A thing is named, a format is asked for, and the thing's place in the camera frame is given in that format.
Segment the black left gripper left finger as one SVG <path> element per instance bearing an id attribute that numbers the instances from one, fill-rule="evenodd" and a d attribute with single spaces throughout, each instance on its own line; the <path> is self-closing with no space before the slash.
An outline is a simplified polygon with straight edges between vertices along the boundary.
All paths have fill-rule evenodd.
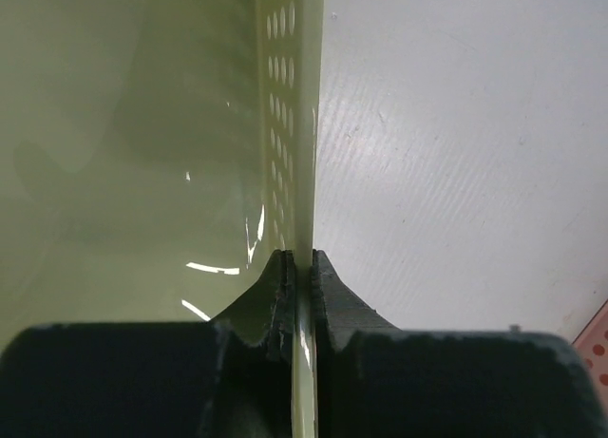
<path id="1" fill-rule="evenodd" d="M 274 251 L 217 317 L 53 323 L 1 353 L 5 437 L 288 437 L 295 265 Z"/>

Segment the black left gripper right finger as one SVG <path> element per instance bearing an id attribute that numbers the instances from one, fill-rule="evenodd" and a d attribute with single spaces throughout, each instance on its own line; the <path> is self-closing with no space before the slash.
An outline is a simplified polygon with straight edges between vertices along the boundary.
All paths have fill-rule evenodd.
<path id="1" fill-rule="evenodd" d="M 323 437 L 603 437 L 575 349 L 550 333 L 402 330 L 313 255 Z"/>

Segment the pink plastic basket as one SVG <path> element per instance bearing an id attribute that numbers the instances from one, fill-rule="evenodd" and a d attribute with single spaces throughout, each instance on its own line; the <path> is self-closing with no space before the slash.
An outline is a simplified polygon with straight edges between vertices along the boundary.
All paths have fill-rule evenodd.
<path id="1" fill-rule="evenodd" d="M 573 346 L 583 360 L 588 375 L 604 411 L 608 400 L 608 304 L 604 301 L 580 334 Z"/>

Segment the yellow green plastic basket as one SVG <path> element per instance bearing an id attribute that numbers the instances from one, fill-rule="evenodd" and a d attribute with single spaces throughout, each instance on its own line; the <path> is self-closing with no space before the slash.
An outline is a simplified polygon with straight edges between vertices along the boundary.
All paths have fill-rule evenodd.
<path id="1" fill-rule="evenodd" d="M 1 0 L 1 353 L 53 323 L 209 321 L 294 260 L 311 311 L 324 0 Z"/>

